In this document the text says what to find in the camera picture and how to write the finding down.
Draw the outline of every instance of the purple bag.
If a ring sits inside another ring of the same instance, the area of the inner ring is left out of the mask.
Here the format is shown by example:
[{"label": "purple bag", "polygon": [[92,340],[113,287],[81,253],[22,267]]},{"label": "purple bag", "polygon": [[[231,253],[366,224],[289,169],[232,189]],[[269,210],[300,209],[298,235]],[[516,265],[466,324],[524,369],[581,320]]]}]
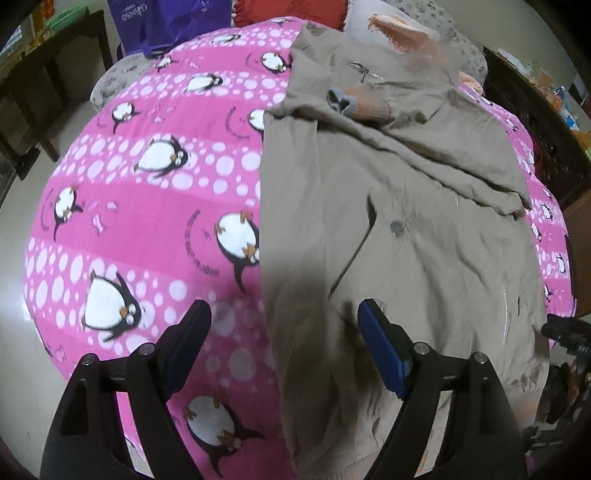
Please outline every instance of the purple bag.
[{"label": "purple bag", "polygon": [[230,26],[231,0],[108,0],[126,54],[157,56]]}]

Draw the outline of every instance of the penguin print bedsheet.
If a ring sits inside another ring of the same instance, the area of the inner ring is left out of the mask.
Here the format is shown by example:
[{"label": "penguin print bedsheet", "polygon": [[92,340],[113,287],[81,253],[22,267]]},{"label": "penguin print bedsheet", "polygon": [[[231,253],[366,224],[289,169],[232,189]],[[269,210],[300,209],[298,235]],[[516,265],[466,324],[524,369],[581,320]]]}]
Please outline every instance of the penguin print bedsheet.
[{"label": "penguin print bedsheet", "polygon": [[[194,299],[209,302],[211,333],[168,403],[208,480],[295,478],[259,289],[258,169],[263,112],[285,96],[301,25],[226,28],[158,59],[71,145],[26,247],[25,301],[65,378],[82,355],[128,355]],[[506,127],[534,202],[548,311],[570,314],[566,227],[532,174],[531,140],[514,116],[460,88]],[[119,405],[142,454],[124,395]]]}]

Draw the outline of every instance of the red fabric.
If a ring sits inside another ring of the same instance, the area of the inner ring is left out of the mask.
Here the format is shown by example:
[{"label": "red fabric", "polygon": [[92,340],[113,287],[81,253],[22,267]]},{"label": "red fabric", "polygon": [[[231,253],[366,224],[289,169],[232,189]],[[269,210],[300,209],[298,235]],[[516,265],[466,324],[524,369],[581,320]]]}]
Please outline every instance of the red fabric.
[{"label": "red fabric", "polygon": [[343,30],[348,0],[238,0],[237,27],[247,27],[276,17],[299,17]]}]

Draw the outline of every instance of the tiled floor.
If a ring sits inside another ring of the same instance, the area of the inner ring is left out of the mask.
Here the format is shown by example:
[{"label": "tiled floor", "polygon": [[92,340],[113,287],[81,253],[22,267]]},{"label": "tiled floor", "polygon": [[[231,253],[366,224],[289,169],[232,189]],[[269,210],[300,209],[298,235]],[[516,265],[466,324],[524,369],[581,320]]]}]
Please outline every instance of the tiled floor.
[{"label": "tiled floor", "polygon": [[[64,114],[53,142],[64,154],[95,114],[84,103]],[[24,181],[16,180],[0,208],[0,436],[33,475],[66,385],[46,354],[22,300],[22,259],[47,179],[55,169],[45,152]]]}]

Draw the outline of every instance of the wrinkled fabric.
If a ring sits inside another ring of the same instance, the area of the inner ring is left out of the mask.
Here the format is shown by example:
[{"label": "wrinkled fabric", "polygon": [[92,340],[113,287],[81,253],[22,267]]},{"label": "wrinkled fabric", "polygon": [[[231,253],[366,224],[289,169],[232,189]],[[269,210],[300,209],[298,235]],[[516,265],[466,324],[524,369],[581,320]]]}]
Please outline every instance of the wrinkled fabric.
[{"label": "wrinkled fabric", "polygon": [[[265,116],[261,285],[299,478],[363,478],[401,402],[385,390],[355,312],[375,298],[413,341],[486,352],[512,405],[539,398],[548,368],[543,288],[523,218],[531,206],[503,127],[457,72],[308,25],[287,97]],[[377,77],[386,123],[331,108],[330,88]],[[443,436],[444,397],[427,446]]]}]

